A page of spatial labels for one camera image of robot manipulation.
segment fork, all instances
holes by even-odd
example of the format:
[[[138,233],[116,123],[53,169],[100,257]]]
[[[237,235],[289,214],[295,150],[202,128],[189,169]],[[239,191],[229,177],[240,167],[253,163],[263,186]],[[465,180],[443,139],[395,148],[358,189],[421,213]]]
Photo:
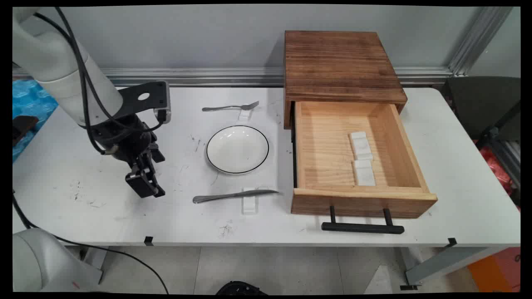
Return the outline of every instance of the fork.
[[[204,108],[202,108],[202,111],[216,111],[216,110],[230,108],[230,107],[240,108],[242,110],[251,110],[251,109],[257,107],[258,105],[259,105],[259,101],[256,101],[253,104],[242,105],[242,106],[224,106],[224,107],[214,107],[214,108],[204,107]]]

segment gray wall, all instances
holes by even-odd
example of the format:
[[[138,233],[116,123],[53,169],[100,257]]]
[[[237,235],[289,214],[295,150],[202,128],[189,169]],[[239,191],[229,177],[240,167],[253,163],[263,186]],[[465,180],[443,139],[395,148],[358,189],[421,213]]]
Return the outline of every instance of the gray wall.
[[[281,67],[285,30],[376,31],[394,67],[446,67],[478,7],[206,4],[63,11],[102,68]],[[60,23],[51,7],[39,12]],[[32,33],[49,28],[36,18],[24,26]]]
[[[512,9],[468,75],[521,78],[521,7]]]

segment black cable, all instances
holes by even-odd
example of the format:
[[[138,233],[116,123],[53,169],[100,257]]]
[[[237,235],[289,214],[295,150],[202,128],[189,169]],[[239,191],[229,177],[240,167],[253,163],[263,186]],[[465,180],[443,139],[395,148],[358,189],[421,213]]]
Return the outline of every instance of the black cable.
[[[44,15],[42,15],[40,13],[35,13],[34,15],[36,17],[40,18],[41,20],[49,23],[57,31],[59,31],[59,33],[66,39],[66,41],[69,43],[70,47],[74,51],[74,56],[76,57],[76,62],[78,63],[79,78],[80,78],[80,82],[81,82],[81,98],[82,98],[82,101],[83,101],[83,117],[86,120],[85,121],[85,126],[86,126],[86,129],[87,129],[87,136],[89,137],[89,141],[93,145],[94,149],[96,151],[98,151],[100,154],[104,155],[105,154],[105,150],[101,149],[98,146],[98,144],[96,143],[96,140],[94,140],[94,135],[92,134],[92,130],[90,129],[91,126],[90,126],[89,109],[88,109],[87,86],[85,84],[85,79],[86,79],[87,74],[85,72],[83,72],[79,68],[80,65],[85,65],[83,63],[83,59],[81,58],[81,55],[79,55],[79,56],[76,55],[76,47],[74,45],[74,42],[68,36],[68,34],[63,30],[63,28],[61,28],[57,23],[55,23],[54,21],[50,20],[49,18],[47,18],[46,16],[44,16]]]
[[[62,17],[63,21],[65,22],[65,26],[67,26],[67,28],[70,29],[68,21],[64,17],[64,14],[62,14],[61,9],[58,8],[58,7],[56,9],[58,9],[58,13],[60,14],[60,16]],[[49,19],[48,17],[46,17],[46,16],[44,16],[44,15],[42,15],[40,13],[35,13],[34,15],[36,17],[40,18],[41,20],[47,22],[48,24],[50,24],[52,27],[54,27],[65,38],[65,40],[69,43],[70,47],[72,48],[72,51],[74,52],[74,56],[75,56],[76,62],[78,64],[78,71],[80,72],[80,81],[81,82],[86,82],[89,85],[89,88],[93,92],[93,95],[95,97],[96,102],[98,103],[98,106],[100,106],[100,109],[102,110],[102,112],[104,112],[104,114],[106,114],[106,116],[112,122],[116,123],[118,126],[123,127],[123,128],[125,128],[127,130],[140,131],[140,132],[154,131],[154,130],[158,129],[160,126],[163,125],[163,121],[160,121],[159,124],[157,126],[153,127],[153,128],[137,129],[137,128],[132,128],[132,127],[125,126],[122,123],[116,121],[116,119],[113,118],[108,113],[108,111],[105,109],[105,107],[103,106],[102,102],[100,101],[100,99],[98,97],[96,89],[94,88],[92,80],[90,79],[89,73],[88,73],[88,71],[87,71],[87,69],[85,67],[85,64],[83,63],[83,58],[81,56],[81,53],[79,52],[79,47],[77,46],[77,43],[74,42],[76,40],[76,38],[73,37],[73,33],[72,33],[72,37],[71,37],[71,36],[69,36],[69,34],[67,34],[67,32],[65,32],[63,30],[63,28],[61,28],[56,22],[54,22],[53,20]],[[90,118],[89,118],[89,114],[88,114],[88,96],[87,96],[87,87],[86,87],[85,84],[81,84],[81,96],[82,96],[82,99],[83,99],[84,118],[87,119],[87,122],[86,122],[87,135],[88,135],[90,143],[93,145],[94,149],[97,150],[100,154],[103,155],[103,154],[106,153],[106,151],[101,149],[98,146],[98,144],[94,140],[93,132],[90,129],[91,125],[90,125]]]
[[[68,23],[68,20],[67,18],[65,17],[65,15],[63,14],[63,11],[61,11],[61,9],[56,6],[55,7],[55,10],[57,11],[57,13],[59,14],[59,16],[61,17],[61,20],[63,21],[63,24],[65,25],[66,27],[66,30],[67,32],[69,33],[69,36],[70,38],[72,39],[72,45],[74,47],[74,54],[79,56],[79,59],[82,61],[82,58],[81,58],[81,53],[79,52],[79,47],[78,47],[78,43],[76,42],[76,38],[74,36],[74,32],[72,32],[72,28],[70,28],[70,24]],[[148,128],[148,129],[137,129],[137,128],[132,128],[132,127],[128,127],[124,124],[122,124],[121,122],[117,121],[111,114],[109,114],[109,112],[105,109],[105,107],[103,106],[102,102],[100,101],[100,98],[96,92],[96,89],[94,88],[94,85],[92,83],[92,80],[90,79],[90,76],[89,76],[89,73],[85,67],[85,64],[82,63],[80,66],[79,66],[79,69],[82,70],[83,69],[83,72],[85,73],[86,75],[86,79],[87,79],[87,84],[89,85],[89,88],[90,90],[93,92],[93,95],[94,95],[94,99],[96,100],[96,103],[98,104],[98,106],[100,107],[100,109],[102,110],[102,112],[105,114],[105,116],[107,118],[109,118],[109,120],[111,120],[112,122],[114,122],[115,124],[117,124],[118,126],[124,128],[124,129],[128,129],[128,130],[132,130],[132,131],[137,131],[137,132],[151,132],[151,131],[154,131],[156,129],[158,129],[160,126],[163,125],[163,121],[159,121],[159,124],[153,128]]]
[[[26,218],[26,215],[24,215],[24,213],[22,212],[22,210],[19,207],[19,204],[16,202],[15,194],[13,194],[13,206],[15,207],[15,210],[16,210],[17,214],[19,215],[20,219],[22,220],[22,223],[24,223],[24,226],[26,226],[27,229],[30,229],[31,227],[39,228],[35,224],[31,223],[31,221],[29,221],[28,218]],[[163,279],[161,278],[161,276],[159,276],[157,271],[155,271],[148,264],[146,264],[145,262],[139,260],[138,258],[134,257],[133,255],[131,255],[129,253],[125,253],[125,252],[122,252],[122,251],[113,250],[113,249],[109,249],[109,248],[103,248],[103,247],[99,247],[99,246],[94,246],[94,245],[88,245],[88,244],[73,242],[73,241],[58,237],[58,236],[56,236],[54,234],[52,234],[52,236],[54,236],[58,240],[61,240],[63,242],[70,243],[70,244],[73,244],[73,245],[86,246],[86,247],[90,247],[90,248],[96,248],[96,249],[105,250],[105,251],[114,252],[114,253],[123,254],[125,256],[128,256],[128,257],[134,259],[135,261],[141,263],[142,265],[146,266],[148,269],[150,269],[157,276],[157,278],[159,278],[159,280],[161,281],[161,283],[162,283],[162,285],[164,287],[164,291],[166,292],[166,294],[167,295],[170,294],[170,293],[168,293],[168,289],[166,288],[166,285],[164,284]]]

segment white plate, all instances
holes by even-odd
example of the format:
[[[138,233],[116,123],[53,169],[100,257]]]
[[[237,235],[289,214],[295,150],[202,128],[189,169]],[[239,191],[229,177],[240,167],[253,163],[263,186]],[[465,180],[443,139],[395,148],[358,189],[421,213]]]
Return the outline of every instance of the white plate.
[[[248,126],[221,129],[207,144],[207,159],[217,169],[241,174],[259,167],[270,151],[263,133]]]

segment white table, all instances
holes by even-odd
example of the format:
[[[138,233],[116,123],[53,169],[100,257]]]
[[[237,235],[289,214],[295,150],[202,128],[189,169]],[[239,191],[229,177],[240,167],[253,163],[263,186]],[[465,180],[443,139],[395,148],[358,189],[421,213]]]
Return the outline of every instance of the white table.
[[[460,261],[519,246],[519,211],[440,93],[431,88],[405,92],[408,102],[401,119],[438,202],[418,219],[394,219],[405,228],[401,235],[322,231],[328,216],[290,214],[293,153],[290,131],[282,129],[282,88],[171,88],[172,121],[155,132],[166,157],[154,164],[164,197],[138,198],[124,181],[128,165],[96,153],[87,134],[61,108],[14,163],[13,188],[30,221],[93,245],[143,245],[146,236],[153,236],[155,246],[443,247],[455,238],[453,248],[476,247]],[[205,158],[204,144],[219,129],[235,124],[239,111],[205,113],[201,107],[254,101],[260,105],[247,125],[268,138],[267,161],[246,176],[217,173]],[[149,126],[156,124],[152,111],[139,116]],[[195,195],[259,186],[283,195],[261,198],[257,215],[242,215],[239,198],[192,203]],[[385,224],[383,218],[337,221]],[[23,229],[13,209],[13,233]]]

